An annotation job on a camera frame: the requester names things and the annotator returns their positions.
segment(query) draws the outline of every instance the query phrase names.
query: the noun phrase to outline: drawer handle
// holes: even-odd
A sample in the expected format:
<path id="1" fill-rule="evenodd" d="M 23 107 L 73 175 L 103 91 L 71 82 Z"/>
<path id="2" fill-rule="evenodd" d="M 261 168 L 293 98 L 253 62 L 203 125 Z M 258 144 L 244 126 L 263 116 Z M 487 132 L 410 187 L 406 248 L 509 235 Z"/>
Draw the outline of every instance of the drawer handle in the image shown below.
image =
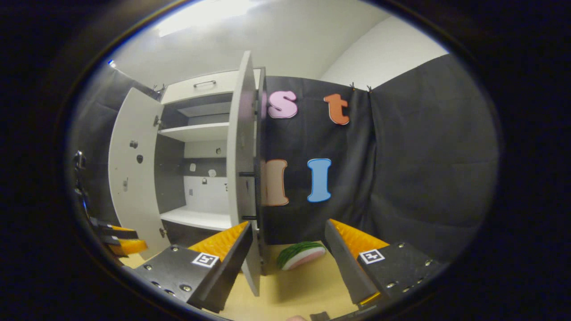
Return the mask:
<path id="1" fill-rule="evenodd" d="M 209 82 L 211 82 L 213 85 L 216 84 L 216 81 L 203 81 L 203 82 L 196 83 L 193 86 L 194 86 L 194 88 L 196 88 L 196 87 L 198 87 L 198 85 L 201 85 L 203 83 L 209 83 Z"/>

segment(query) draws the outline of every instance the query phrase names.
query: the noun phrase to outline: drawer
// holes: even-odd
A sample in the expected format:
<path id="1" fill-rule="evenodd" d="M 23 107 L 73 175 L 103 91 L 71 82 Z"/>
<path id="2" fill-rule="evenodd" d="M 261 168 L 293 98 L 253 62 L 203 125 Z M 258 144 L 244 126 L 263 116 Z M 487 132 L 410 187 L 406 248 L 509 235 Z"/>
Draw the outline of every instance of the drawer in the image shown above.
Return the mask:
<path id="1" fill-rule="evenodd" d="M 254 69 L 256 89 L 260 82 L 260 69 Z M 238 71 L 200 76 L 169 85 L 164 93 L 161 103 L 163 105 L 209 95 L 232 93 L 236 89 Z"/>

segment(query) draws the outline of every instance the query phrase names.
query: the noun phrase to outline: open cabinet door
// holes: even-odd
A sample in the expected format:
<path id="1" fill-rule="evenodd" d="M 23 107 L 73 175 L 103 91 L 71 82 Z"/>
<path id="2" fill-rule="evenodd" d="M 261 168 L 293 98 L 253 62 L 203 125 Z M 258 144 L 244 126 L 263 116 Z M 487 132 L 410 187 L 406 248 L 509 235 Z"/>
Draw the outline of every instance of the open cabinet door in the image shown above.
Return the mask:
<path id="1" fill-rule="evenodd" d="M 163 105 L 131 89 L 117 115 L 109 147 L 109 188 L 122 227 L 137 231 L 149 259 L 170 246 L 155 193 L 155 145 Z"/>
<path id="2" fill-rule="evenodd" d="M 245 216 L 255 218 L 254 183 L 254 103 L 257 91 L 250 51 L 244 53 L 236 89 L 230 105 L 228 124 L 227 175 L 230 221 L 233 226 L 244 221 Z M 242 272 L 255 296 L 260 292 L 260 254 L 258 231 L 254 228 L 253 241 Z"/>

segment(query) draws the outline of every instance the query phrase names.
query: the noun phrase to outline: cabinet shelf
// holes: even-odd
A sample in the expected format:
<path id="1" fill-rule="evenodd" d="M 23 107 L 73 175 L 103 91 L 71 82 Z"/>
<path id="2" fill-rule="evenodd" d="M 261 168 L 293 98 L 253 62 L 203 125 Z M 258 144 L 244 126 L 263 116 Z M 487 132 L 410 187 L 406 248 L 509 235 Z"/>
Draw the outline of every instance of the cabinet shelf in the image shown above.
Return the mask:
<path id="1" fill-rule="evenodd" d="M 161 219 L 186 226 L 205 228 L 207 230 L 224 231 L 232 227 L 229 214 L 196 212 L 187 206 L 176 208 L 160 215 Z"/>
<path id="2" fill-rule="evenodd" d="M 159 130 L 159 134 L 185 143 L 225 141 L 228 136 L 228 123 L 213 123 L 163 129 Z"/>

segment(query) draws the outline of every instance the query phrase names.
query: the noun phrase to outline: ceiling light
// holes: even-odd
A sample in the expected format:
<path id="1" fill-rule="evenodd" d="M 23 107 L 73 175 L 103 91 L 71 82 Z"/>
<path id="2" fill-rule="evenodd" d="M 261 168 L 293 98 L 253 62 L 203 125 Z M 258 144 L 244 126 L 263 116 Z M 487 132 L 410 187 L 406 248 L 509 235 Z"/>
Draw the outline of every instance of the ceiling light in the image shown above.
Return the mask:
<path id="1" fill-rule="evenodd" d="M 249 0 L 202 0 L 171 14 L 159 22 L 156 29 L 159 36 L 164 37 L 193 26 L 243 15 L 253 6 Z"/>

